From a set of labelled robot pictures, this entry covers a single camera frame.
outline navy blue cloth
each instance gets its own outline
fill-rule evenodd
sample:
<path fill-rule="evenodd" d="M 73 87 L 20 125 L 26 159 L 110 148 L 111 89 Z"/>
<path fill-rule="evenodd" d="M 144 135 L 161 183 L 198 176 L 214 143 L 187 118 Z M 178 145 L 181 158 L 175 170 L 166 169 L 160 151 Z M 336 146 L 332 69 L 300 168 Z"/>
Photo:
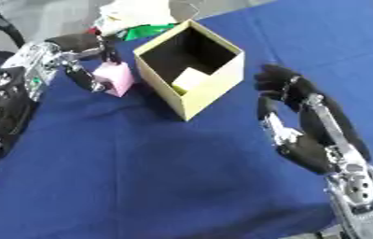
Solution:
<path fill-rule="evenodd" d="M 258 126 L 253 75 L 262 63 L 302 72 L 373 155 L 373 1 L 283 0 L 202 23 L 246 51 L 245 81 L 186 123 L 138 77 L 132 50 L 147 39 L 118 46 L 138 80 L 123 98 L 60 73 L 0 161 L 0 239 L 271 239 L 334 219 L 323 179 Z"/>

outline gray floor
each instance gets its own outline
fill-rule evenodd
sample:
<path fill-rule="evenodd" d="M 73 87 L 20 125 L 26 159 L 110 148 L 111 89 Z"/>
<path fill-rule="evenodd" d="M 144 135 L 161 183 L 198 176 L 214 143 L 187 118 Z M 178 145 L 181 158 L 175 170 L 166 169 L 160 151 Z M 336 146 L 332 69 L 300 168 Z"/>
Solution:
<path fill-rule="evenodd" d="M 182 21 L 192 15 L 195 19 L 202 19 L 273 0 L 171 1 L 173 16 Z M 112 0 L 0 0 L 0 10 L 22 31 L 26 40 L 37 41 L 55 35 L 85 31 L 99 17 L 98 7 L 110 2 Z M 15 50 L 10 40 L 2 33 L 0 49 Z"/>

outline beige box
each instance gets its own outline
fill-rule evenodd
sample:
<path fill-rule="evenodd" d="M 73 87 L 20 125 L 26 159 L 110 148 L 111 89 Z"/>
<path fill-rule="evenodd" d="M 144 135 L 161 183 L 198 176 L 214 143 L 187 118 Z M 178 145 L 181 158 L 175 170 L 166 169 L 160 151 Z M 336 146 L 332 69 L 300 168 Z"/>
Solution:
<path fill-rule="evenodd" d="M 139 47 L 134 58 L 142 78 L 186 121 L 243 80 L 244 51 L 192 20 Z M 208 77 L 181 94 L 172 83 L 188 68 Z"/>

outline pink block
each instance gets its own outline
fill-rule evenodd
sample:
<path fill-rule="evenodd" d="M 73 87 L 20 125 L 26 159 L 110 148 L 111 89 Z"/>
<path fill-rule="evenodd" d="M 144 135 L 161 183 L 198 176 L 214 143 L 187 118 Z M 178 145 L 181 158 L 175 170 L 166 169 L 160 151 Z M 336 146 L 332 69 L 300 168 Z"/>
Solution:
<path fill-rule="evenodd" d="M 129 66 L 126 63 L 116 65 L 115 63 L 103 63 L 93 75 L 99 82 L 110 82 L 114 88 L 107 93 L 121 97 L 134 83 Z"/>

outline robotic hand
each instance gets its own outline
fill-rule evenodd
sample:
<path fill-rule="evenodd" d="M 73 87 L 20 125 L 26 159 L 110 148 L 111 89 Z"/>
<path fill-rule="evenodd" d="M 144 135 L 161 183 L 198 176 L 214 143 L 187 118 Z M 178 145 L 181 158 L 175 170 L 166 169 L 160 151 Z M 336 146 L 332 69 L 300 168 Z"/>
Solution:
<path fill-rule="evenodd" d="M 256 87 L 262 127 L 279 154 L 325 175 L 340 222 L 340 227 L 316 237 L 296 238 L 373 238 L 373 166 L 365 143 L 340 106 L 302 75 L 278 65 L 263 65 Z M 283 126 L 274 101 L 299 114 L 302 131 Z"/>
<path fill-rule="evenodd" d="M 95 81 L 79 61 L 102 56 L 120 63 L 112 43 L 98 35 L 64 35 L 42 43 L 27 43 L 0 68 L 0 158 L 7 155 L 25 130 L 43 93 L 64 66 L 76 85 L 107 91 L 112 85 Z"/>

